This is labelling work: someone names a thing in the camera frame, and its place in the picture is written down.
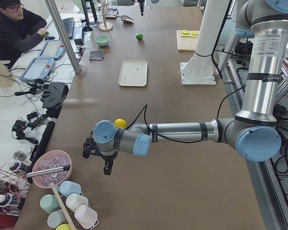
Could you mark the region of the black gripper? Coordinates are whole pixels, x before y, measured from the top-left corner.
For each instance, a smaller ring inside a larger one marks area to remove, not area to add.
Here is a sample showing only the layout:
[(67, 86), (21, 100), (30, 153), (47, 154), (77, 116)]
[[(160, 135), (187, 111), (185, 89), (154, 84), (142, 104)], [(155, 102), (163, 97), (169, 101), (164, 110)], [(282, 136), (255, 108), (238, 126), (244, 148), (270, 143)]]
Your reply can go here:
[(97, 144), (93, 138), (87, 138), (83, 144), (83, 157), (88, 159), (90, 155), (99, 156), (105, 161), (103, 168), (104, 175), (111, 175), (113, 161), (118, 155), (118, 151), (110, 153), (110, 155), (103, 155), (101, 150), (97, 147)]

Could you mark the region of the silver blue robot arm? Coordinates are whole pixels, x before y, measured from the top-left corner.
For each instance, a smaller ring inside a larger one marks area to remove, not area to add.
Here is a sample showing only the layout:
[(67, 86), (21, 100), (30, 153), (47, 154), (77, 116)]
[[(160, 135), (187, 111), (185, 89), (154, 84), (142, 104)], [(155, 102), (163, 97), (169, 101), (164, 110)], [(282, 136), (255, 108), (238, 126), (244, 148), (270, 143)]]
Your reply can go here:
[(112, 171), (119, 151), (146, 156), (159, 139), (178, 143), (211, 140), (226, 143), (250, 161), (262, 162), (281, 148), (273, 108), (288, 38), (288, 0), (242, 0), (237, 6), (236, 30), (254, 34), (242, 109), (234, 118), (210, 122), (134, 124), (117, 128), (98, 122), (83, 145), (83, 157), (101, 157), (104, 174)]

